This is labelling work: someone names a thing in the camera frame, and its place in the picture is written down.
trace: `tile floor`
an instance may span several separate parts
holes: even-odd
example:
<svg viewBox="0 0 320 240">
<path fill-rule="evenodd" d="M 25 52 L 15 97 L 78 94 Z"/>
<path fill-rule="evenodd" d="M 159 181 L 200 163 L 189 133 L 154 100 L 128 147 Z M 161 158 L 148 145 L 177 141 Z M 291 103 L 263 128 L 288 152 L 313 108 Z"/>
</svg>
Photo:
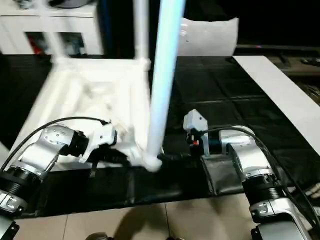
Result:
<svg viewBox="0 0 320 240">
<path fill-rule="evenodd" d="M 244 194 L 18 220 L 15 240 L 250 240 L 255 226 Z"/>
</svg>

